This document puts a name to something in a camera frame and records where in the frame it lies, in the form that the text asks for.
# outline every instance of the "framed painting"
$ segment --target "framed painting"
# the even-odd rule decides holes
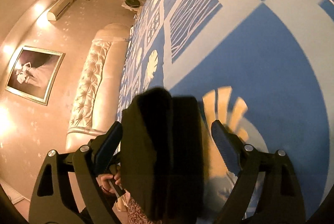
[[[7,80],[6,90],[47,105],[64,53],[22,47]]]

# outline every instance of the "gold picture frame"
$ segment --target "gold picture frame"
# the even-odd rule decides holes
[[[23,46],[10,71],[6,90],[47,105],[51,88],[65,54]]]

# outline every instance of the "hand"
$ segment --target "hand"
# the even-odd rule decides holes
[[[115,181],[116,181],[116,184],[118,186],[121,186],[121,171],[120,171],[120,168],[118,167],[118,172],[117,174],[115,175],[115,177],[112,175],[112,174],[103,174],[101,176],[101,183],[102,183],[102,186],[105,190],[107,190],[109,193],[111,194],[115,194],[115,191],[114,189],[111,187],[111,185],[109,184],[108,180],[109,179],[112,179],[114,178]]]

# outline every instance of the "blue bedsheet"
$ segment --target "blue bedsheet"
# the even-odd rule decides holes
[[[258,149],[287,152],[310,217],[334,182],[333,39],[334,0],[147,0],[129,45],[118,120],[154,86],[195,96],[206,126],[219,118]],[[204,198],[214,217],[236,178],[209,129],[206,136]]]

